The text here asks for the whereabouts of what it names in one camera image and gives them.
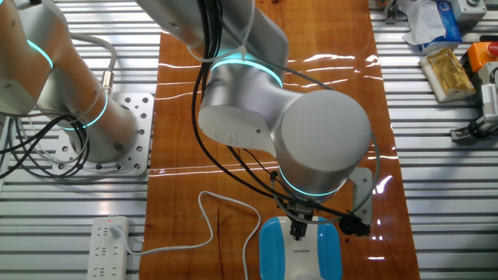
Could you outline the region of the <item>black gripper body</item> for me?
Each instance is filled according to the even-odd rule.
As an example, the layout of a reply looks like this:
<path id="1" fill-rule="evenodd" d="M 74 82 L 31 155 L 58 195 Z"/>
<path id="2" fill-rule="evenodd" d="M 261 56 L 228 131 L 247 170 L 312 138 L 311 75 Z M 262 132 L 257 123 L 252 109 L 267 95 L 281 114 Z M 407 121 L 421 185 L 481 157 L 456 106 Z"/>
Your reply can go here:
<path id="1" fill-rule="evenodd" d="M 314 223 L 314 209 L 299 203 L 289 202 L 286 206 L 287 216 L 292 222 Z"/>

